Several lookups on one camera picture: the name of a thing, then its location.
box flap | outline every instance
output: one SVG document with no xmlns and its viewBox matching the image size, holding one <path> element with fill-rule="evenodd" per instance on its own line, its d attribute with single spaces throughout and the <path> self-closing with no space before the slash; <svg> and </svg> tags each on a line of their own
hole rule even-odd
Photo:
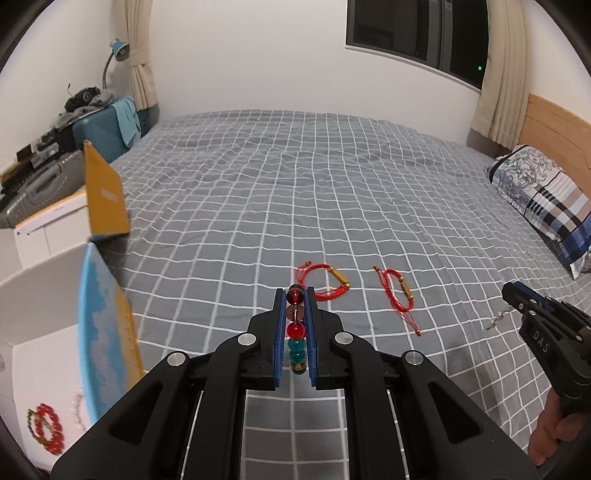
<svg viewBox="0 0 591 480">
<path fill-rule="evenodd" d="M 84 155 L 91 241 L 129 233 L 121 178 L 88 140 Z"/>
<path fill-rule="evenodd" d="M 11 229 L 0 229 L 0 285 L 22 270 L 17 240 Z"/>
<path fill-rule="evenodd" d="M 129 302 L 94 244 L 88 244 L 78 298 L 80 370 L 92 422 L 144 375 Z"/>
<path fill-rule="evenodd" d="M 17 235 L 28 235 L 55 220 L 84 208 L 87 205 L 86 191 L 79 190 L 69 197 L 55 202 L 52 205 L 39 210 L 34 215 L 19 223 L 14 231 Z"/>
<path fill-rule="evenodd" d="M 0 286 L 0 338 L 12 346 L 75 325 L 85 246 L 22 270 Z"/>
</svg>

window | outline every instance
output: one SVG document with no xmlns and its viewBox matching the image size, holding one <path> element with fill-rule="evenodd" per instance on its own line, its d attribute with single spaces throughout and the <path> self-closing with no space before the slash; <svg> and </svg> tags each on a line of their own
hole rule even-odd
<svg viewBox="0 0 591 480">
<path fill-rule="evenodd" d="M 347 45 L 419 61 L 481 88 L 486 0 L 349 0 Z"/>
</svg>

luggage handle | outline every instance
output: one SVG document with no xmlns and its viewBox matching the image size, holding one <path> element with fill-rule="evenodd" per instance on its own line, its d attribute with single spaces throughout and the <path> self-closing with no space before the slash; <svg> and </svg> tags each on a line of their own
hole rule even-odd
<svg viewBox="0 0 591 480">
<path fill-rule="evenodd" d="M 31 201 L 36 203 L 37 198 L 51 186 L 52 182 L 57 179 L 61 173 L 61 167 L 59 163 L 56 163 L 33 180 L 29 185 Z"/>
</svg>

curtain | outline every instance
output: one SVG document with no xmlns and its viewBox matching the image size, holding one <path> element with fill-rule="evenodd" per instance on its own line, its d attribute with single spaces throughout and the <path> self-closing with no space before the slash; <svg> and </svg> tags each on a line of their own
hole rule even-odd
<svg viewBox="0 0 591 480">
<path fill-rule="evenodd" d="M 513 149 L 530 94 L 527 21 L 521 0 L 488 0 L 488 61 L 472 129 Z"/>
<path fill-rule="evenodd" d="M 150 66 L 150 13 L 152 0 L 124 0 L 127 35 L 131 51 L 131 92 L 137 110 L 158 103 L 154 75 Z"/>
</svg>

green bead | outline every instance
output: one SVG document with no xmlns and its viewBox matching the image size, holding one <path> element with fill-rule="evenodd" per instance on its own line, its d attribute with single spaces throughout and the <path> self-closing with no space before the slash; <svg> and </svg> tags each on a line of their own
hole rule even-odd
<svg viewBox="0 0 591 480">
<path fill-rule="evenodd" d="M 306 350 L 306 341 L 302 338 L 299 340 L 294 340 L 290 338 L 287 341 L 287 346 L 289 347 L 291 352 L 303 352 Z"/>
<path fill-rule="evenodd" d="M 290 352 L 290 362 L 292 364 L 300 364 L 306 361 L 306 352 Z"/>
</svg>

